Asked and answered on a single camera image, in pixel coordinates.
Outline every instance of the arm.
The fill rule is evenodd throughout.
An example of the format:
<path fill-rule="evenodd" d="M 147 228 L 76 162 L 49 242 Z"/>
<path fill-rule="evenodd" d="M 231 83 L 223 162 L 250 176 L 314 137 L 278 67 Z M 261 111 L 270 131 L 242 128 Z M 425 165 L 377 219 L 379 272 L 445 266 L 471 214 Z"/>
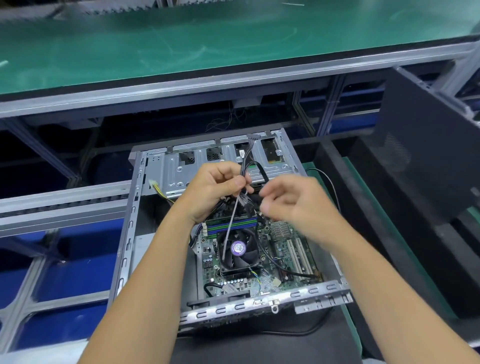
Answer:
<path fill-rule="evenodd" d="M 471 349 L 358 234 L 313 178 L 280 176 L 261 210 L 286 220 L 338 260 L 388 364 L 480 363 Z"/>
<path fill-rule="evenodd" d="M 236 194 L 246 186 L 247 181 L 239 173 L 240 165 L 233 162 L 202 165 L 100 321 L 80 364 L 169 363 L 179 326 L 190 232 L 195 223 L 208 216 L 220 197 Z"/>

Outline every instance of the person's left arm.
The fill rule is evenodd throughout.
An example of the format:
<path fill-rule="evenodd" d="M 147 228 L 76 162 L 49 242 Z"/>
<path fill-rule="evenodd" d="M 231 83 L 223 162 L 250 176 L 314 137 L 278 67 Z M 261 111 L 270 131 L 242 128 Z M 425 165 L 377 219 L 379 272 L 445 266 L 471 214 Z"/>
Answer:
<path fill-rule="evenodd" d="M 93 333 L 80 364 L 169 363 L 180 319 L 188 241 L 220 197 L 251 182 L 234 162 L 203 164 L 167 213 L 125 287 Z"/>

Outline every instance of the motherboard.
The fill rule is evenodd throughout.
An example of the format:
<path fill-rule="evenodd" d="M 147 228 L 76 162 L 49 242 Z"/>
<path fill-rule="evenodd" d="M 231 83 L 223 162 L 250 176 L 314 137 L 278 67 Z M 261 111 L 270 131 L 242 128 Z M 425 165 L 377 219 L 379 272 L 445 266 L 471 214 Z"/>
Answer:
<path fill-rule="evenodd" d="M 226 219 L 207 220 L 199 236 L 203 284 L 210 295 L 248 291 L 254 297 L 323 281 L 305 238 L 285 221 L 235 218 L 225 247 L 227 228 Z"/>

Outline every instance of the black cooling fan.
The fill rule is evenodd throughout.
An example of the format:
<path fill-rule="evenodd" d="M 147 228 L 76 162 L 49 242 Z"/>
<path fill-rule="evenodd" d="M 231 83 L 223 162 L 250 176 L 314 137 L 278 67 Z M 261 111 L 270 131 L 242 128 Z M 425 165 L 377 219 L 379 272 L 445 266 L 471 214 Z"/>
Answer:
<path fill-rule="evenodd" d="M 247 229 L 231 230 L 227 242 L 225 241 L 226 234 L 227 232 L 223 231 L 216 236 L 221 274 L 226 276 L 258 267 L 260 252 L 254 233 Z M 227 244 L 227 246 L 225 260 L 222 261 L 224 244 Z"/>

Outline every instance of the person's right hand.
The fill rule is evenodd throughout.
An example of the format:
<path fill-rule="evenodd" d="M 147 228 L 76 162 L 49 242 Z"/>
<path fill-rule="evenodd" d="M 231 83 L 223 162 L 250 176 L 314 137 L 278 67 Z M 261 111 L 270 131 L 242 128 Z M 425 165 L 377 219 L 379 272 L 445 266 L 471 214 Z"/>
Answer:
<path fill-rule="evenodd" d="M 354 231 L 313 177 L 278 176 L 262 188 L 260 196 L 264 198 L 262 213 L 289 222 L 327 250 L 332 251 Z"/>

